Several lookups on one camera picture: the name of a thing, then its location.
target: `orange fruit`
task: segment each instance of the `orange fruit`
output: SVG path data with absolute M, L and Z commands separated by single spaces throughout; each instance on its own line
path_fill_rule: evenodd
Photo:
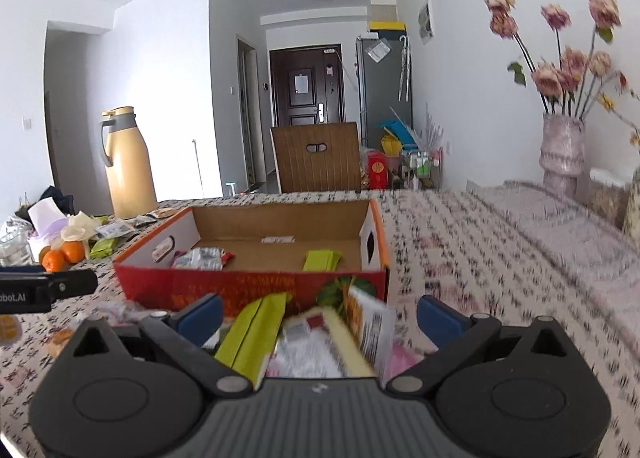
M 60 247 L 65 260 L 69 264 L 80 263 L 84 260 L 84 245 L 82 242 L 64 242 Z
M 42 266 L 47 272 L 60 272 L 66 268 L 65 255 L 60 250 L 50 250 L 42 258 Z
M 51 250 L 51 245 L 47 245 L 46 247 L 44 247 L 41 251 L 40 254 L 38 254 L 38 263 L 42 264 L 42 260 L 44 259 L 44 256 L 47 254 L 47 252 L 49 252 Z

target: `yellow thermos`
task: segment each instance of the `yellow thermos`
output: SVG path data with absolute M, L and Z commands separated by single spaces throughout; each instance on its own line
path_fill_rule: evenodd
M 107 168 L 113 212 L 118 218 L 133 218 L 158 208 L 151 176 L 149 152 L 136 124 L 133 107 L 115 108 L 102 114 L 102 138 L 107 128 L 102 159 Z

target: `cardboard box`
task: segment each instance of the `cardboard box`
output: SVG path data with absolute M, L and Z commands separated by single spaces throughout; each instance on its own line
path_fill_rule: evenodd
M 171 268 L 176 251 L 207 246 L 236 256 L 221 271 Z M 335 272 L 302 272 L 314 249 L 342 254 Z M 187 208 L 117 257 L 114 268 L 125 296 L 146 308 L 177 311 L 215 292 L 225 316 L 235 317 L 273 292 L 292 294 L 289 313 L 313 307 L 321 290 L 341 302 L 341 285 L 354 280 L 385 300 L 389 261 L 377 204 L 357 200 Z
M 360 191 L 355 122 L 271 128 L 281 193 Z

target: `refrigerator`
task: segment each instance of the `refrigerator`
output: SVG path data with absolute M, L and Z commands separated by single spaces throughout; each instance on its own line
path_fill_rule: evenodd
M 377 39 L 358 39 L 358 82 L 360 86 L 360 131 L 362 145 L 382 150 L 380 140 L 386 134 L 380 124 L 396 118 L 390 106 L 405 123 L 414 126 L 412 112 L 412 88 L 409 80 L 409 101 L 406 100 L 406 82 L 402 88 L 402 99 L 398 101 L 400 72 L 402 69 L 402 43 L 388 40 L 391 51 L 379 63 L 367 54 L 367 48 L 375 46 Z

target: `patterned tablecloth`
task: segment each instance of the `patterned tablecloth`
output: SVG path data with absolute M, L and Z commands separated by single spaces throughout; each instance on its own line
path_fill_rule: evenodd
M 380 205 L 394 260 L 388 301 L 396 307 L 396 335 L 406 346 L 420 352 L 433 349 L 415 318 L 416 301 L 425 293 L 436 295 L 465 314 L 486 311 L 513 325 L 528 324 L 540 314 L 552 315 L 572 337 L 609 395 L 613 418 L 600 456 L 640 456 L 640 366 L 635 354 L 623 343 L 614 328 L 616 324 L 607 321 L 583 289 L 575 286 L 575 280 L 527 241 L 530 235 L 520 234 L 500 211 L 494 212 L 477 197 L 408 191 L 360 195 L 335 192 L 166 204 L 239 205 L 366 198 L 374 198 Z M 124 300 L 110 260 L 88 261 L 81 266 L 96 271 L 96 293 L 62 301 L 49 314 L 21 316 L 22 339 L 1 353 L 2 431 L 29 458 L 42 456 L 28 424 L 28 405 L 52 365 L 44 347 L 47 338 L 79 315 L 90 314 L 98 302 Z

